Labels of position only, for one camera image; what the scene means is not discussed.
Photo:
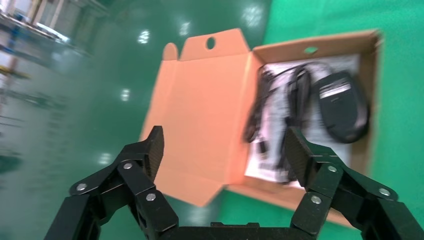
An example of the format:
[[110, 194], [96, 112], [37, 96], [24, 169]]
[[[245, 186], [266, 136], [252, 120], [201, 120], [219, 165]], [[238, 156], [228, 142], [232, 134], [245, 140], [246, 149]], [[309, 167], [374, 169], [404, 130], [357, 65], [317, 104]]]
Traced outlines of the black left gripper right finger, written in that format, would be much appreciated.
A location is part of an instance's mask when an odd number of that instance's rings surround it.
[[330, 147], [309, 142], [297, 127], [286, 131], [284, 153], [300, 185], [329, 197], [330, 207], [355, 228], [371, 219], [378, 199], [398, 199], [391, 188], [348, 167]]

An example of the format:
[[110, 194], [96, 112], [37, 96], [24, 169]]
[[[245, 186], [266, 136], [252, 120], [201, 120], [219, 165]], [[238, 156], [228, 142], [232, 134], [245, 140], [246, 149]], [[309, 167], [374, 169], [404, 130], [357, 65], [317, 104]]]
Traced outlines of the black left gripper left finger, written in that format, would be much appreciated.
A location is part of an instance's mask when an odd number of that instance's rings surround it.
[[91, 211], [102, 224], [127, 206], [144, 231], [177, 227], [178, 216], [154, 183], [164, 146], [163, 128], [156, 125], [145, 140], [125, 145], [110, 165], [77, 181], [69, 194], [87, 195]]

